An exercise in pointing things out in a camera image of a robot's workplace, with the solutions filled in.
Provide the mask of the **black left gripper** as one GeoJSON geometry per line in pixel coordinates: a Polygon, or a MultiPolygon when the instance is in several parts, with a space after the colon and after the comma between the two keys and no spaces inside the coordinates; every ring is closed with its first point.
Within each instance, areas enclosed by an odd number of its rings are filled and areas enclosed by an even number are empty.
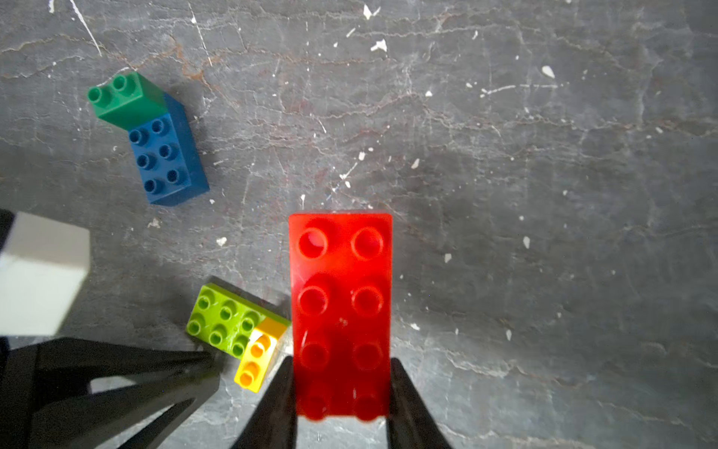
{"type": "Polygon", "coordinates": [[[207,352],[143,349],[74,338],[9,349],[1,339],[1,447],[95,448],[160,413],[123,448],[156,448],[218,389],[217,374],[178,374],[51,403],[34,413],[36,370],[52,383],[209,367],[207,352]]]}

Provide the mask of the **lime green lego plate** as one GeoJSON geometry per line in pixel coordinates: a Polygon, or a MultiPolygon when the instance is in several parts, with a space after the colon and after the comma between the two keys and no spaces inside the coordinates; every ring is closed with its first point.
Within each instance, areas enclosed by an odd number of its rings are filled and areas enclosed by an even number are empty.
{"type": "Polygon", "coordinates": [[[190,336],[241,359],[252,333],[267,320],[291,325],[290,320],[211,282],[201,287],[185,328],[190,336]]]}

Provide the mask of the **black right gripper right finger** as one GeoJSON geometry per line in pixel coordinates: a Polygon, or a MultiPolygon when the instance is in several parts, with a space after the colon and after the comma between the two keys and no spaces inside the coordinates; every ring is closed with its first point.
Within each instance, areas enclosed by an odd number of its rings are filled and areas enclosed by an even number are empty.
{"type": "Polygon", "coordinates": [[[390,412],[386,419],[386,432],[389,448],[452,448],[396,357],[391,359],[390,412]]]}

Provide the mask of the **green lego brick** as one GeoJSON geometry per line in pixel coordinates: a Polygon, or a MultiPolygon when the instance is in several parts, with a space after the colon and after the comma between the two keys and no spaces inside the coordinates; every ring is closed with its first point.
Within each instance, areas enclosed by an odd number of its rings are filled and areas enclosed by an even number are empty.
{"type": "Polygon", "coordinates": [[[137,72],[117,75],[107,85],[94,86],[87,97],[98,119],[125,131],[168,112],[165,92],[137,72]]]}

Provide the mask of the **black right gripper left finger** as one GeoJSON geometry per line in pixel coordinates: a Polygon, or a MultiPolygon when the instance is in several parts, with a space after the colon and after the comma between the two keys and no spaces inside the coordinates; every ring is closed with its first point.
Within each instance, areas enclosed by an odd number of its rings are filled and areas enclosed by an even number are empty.
{"type": "Polygon", "coordinates": [[[293,357],[286,357],[232,448],[295,449],[297,395],[293,357]]]}

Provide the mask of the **blue lego brick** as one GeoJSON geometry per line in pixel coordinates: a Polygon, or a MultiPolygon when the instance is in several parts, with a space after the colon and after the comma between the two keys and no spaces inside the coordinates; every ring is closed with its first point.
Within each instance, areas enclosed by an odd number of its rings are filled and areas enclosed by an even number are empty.
{"type": "Polygon", "coordinates": [[[209,191],[181,103],[164,94],[168,112],[128,132],[147,200],[177,206],[209,191]]]}

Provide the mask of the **red lego brick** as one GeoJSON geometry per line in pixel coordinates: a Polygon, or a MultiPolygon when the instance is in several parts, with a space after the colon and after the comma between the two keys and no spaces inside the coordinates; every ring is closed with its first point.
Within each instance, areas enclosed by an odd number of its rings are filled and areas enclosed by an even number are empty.
{"type": "Polygon", "coordinates": [[[393,217],[289,218],[297,411],[372,421],[390,408],[393,217]]]}

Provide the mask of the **yellow lego piece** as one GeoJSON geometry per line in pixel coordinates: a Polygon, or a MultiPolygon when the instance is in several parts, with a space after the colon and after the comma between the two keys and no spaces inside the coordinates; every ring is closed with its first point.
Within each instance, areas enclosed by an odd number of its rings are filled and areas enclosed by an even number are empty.
{"type": "Polygon", "coordinates": [[[260,391],[290,327],[286,319],[267,317],[254,329],[235,375],[236,384],[254,393],[260,391]]]}

